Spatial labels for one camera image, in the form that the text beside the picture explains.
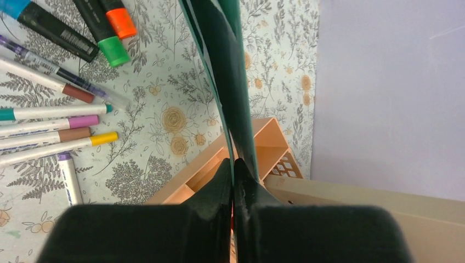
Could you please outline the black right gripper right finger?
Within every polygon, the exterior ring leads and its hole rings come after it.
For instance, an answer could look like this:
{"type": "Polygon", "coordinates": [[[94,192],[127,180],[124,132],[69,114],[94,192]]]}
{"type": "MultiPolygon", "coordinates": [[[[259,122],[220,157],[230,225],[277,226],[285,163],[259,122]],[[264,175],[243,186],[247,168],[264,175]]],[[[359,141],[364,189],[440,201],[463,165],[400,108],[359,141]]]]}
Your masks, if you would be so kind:
{"type": "Polygon", "coordinates": [[[404,235],[384,209],[283,204],[234,163],[238,262],[412,262],[404,235]]]}

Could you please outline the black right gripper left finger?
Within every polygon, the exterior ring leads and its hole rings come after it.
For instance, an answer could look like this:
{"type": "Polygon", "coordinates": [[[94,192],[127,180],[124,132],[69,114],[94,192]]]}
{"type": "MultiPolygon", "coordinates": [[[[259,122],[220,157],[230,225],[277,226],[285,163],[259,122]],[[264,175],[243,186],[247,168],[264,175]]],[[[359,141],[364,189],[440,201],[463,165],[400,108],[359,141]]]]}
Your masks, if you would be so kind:
{"type": "Polygon", "coordinates": [[[39,262],[229,262],[231,162],[180,204],[74,205],[39,262]]]}

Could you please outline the teal file folder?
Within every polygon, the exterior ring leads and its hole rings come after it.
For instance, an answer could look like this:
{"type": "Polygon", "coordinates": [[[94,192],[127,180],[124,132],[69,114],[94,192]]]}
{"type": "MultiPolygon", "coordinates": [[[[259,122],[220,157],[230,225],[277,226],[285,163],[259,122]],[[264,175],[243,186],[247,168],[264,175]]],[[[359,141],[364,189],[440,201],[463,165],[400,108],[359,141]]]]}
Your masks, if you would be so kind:
{"type": "Polygon", "coordinates": [[[239,1],[180,1],[222,119],[230,157],[258,180],[239,1]]]}

